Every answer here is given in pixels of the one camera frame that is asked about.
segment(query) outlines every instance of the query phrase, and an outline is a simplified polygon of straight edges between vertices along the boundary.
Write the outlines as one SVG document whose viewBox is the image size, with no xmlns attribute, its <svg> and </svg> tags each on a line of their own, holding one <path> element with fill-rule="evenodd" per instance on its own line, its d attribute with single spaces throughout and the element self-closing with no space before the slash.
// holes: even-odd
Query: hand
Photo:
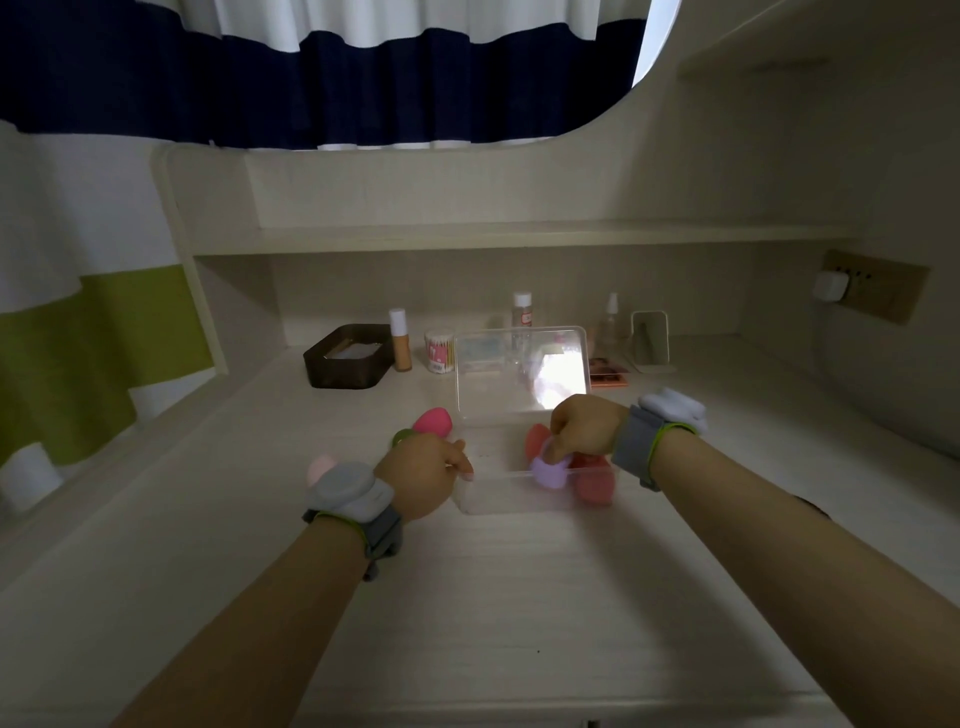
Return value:
<svg viewBox="0 0 960 728">
<path fill-rule="evenodd" d="M 448 443 L 436 435 L 414 435 L 391 449 L 373 469 L 393 487 L 394 507 L 405 521 L 437 510 L 453 493 L 458 473 L 473 476 L 465 445 L 463 440 Z"/>
<path fill-rule="evenodd" d="M 551 465 L 571 452 L 606 455 L 613 452 L 616 433 L 630 410 L 594 395 L 574 395 L 560 403 L 550 417 L 553 441 L 543 454 Z"/>
</svg>

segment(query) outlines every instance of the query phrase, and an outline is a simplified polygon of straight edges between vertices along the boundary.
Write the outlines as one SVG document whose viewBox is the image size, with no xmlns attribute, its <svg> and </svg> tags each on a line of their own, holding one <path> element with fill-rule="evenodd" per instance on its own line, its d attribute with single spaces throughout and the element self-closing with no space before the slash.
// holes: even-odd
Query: pink label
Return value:
<svg viewBox="0 0 960 728">
<path fill-rule="evenodd" d="M 427 357 L 430 361 L 446 366 L 446 345 L 431 344 L 427 349 Z"/>
</svg>

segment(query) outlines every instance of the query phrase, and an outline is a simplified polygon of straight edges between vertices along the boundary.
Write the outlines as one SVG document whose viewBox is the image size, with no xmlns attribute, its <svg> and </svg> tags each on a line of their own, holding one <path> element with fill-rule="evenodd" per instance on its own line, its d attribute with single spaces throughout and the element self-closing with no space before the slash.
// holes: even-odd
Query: white plug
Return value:
<svg viewBox="0 0 960 728">
<path fill-rule="evenodd" d="M 850 274 L 840 271 L 820 271 L 813 281 L 813 298 L 825 303 L 835 303 L 847 293 Z"/>
</svg>

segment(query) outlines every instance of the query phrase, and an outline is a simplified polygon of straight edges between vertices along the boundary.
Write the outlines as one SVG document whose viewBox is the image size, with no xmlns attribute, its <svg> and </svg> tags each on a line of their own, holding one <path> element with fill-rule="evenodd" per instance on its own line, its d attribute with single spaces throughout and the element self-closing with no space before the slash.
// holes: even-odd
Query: person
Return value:
<svg viewBox="0 0 960 728">
<path fill-rule="evenodd" d="M 614 450 L 630 410 L 577 395 L 544 455 Z M 404 440 L 376 466 L 405 521 L 472 466 L 464 443 Z M 813 678 L 858 726 L 960 725 L 960 609 L 822 513 L 692 432 L 661 433 L 650 475 Z M 284 726 L 368 567 L 348 523 L 317 518 L 114 720 Z"/>
</svg>

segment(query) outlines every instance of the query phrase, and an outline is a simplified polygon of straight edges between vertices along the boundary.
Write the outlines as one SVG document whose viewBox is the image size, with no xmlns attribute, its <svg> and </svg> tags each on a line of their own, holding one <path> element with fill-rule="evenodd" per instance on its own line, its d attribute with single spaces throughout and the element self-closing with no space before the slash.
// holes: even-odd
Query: forearm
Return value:
<svg viewBox="0 0 960 728">
<path fill-rule="evenodd" d="M 836 523 L 681 429 L 652 475 L 860 725 L 955 725 L 960 610 Z"/>
<path fill-rule="evenodd" d="M 288 725 L 366 567 L 349 525 L 317 519 L 113 725 Z"/>
</svg>

